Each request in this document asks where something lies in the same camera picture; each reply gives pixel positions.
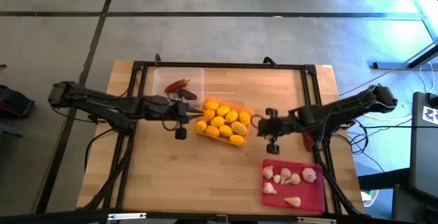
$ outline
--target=yellow lemon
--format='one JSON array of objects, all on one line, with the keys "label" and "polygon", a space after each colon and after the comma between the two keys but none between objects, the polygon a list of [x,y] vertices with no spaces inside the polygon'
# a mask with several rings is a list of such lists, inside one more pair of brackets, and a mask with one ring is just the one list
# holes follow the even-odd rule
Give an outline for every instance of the yellow lemon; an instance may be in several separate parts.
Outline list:
[{"label": "yellow lemon", "polygon": [[230,107],[224,105],[218,109],[218,116],[224,117],[228,112],[230,112]]},{"label": "yellow lemon", "polygon": [[214,127],[214,126],[207,126],[207,128],[205,128],[205,133],[209,134],[215,138],[219,137],[219,129]]},{"label": "yellow lemon", "polygon": [[244,145],[245,144],[244,137],[242,137],[240,135],[231,135],[230,142],[232,142],[235,145]]},{"label": "yellow lemon", "polygon": [[233,130],[228,125],[221,125],[219,127],[219,132],[220,132],[220,135],[222,135],[224,137],[229,137],[229,136],[233,135]]},{"label": "yellow lemon", "polygon": [[251,122],[251,117],[247,112],[241,111],[239,114],[239,120],[242,122],[242,124],[248,125]]},{"label": "yellow lemon", "polygon": [[205,121],[198,121],[194,126],[194,130],[197,132],[204,132],[206,127],[207,127],[207,123]]},{"label": "yellow lemon", "polygon": [[233,129],[233,132],[235,132],[241,136],[248,133],[248,128],[246,128],[246,126],[244,124],[240,123],[239,121],[234,121],[231,124],[231,128]]},{"label": "yellow lemon", "polygon": [[205,103],[205,108],[210,110],[217,110],[219,108],[219,104],[215,101],[208,101]]},{"label": "yellow lemon", "polygon": [[204,116],[201,118],[201,120],[209,122],[212,118],[214,118],[215,115],[216,113],[214,110],[206,110],[204,111]]},{"label": "yellow lemon", "polygon": [[220,127],[221,125],[225,124],[225,119],[221,116],[216,116],[210,121],[210,125],[213,125],[214,127]]},{"label": "yellow lemon", "polygon": [[232,123],[235,120],[237,120],[237,112],[236,111],[230,111],[228,112],[228,114],[225,116],[225,121],[227,123]]}]

